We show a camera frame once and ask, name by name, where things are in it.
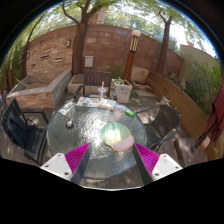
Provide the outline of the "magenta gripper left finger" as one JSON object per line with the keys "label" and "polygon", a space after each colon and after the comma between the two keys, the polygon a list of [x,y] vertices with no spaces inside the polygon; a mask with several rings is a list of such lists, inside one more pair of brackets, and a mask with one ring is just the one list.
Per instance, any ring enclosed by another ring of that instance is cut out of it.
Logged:
{"label": "magenta gripper left finger", "polygon": [[91,143],[86,143],[66,154],[55,154],[41,169],[79,185],[91,153]]}

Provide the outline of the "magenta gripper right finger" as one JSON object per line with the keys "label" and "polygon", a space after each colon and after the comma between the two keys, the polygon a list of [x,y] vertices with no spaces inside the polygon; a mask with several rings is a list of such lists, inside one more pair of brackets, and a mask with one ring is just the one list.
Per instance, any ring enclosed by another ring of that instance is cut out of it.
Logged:
{"label": "magenta gripper right finger", "polygon": [[133,154],[144,185],[182,169],[168,154],[157,154],[138,143],[133,145]]}

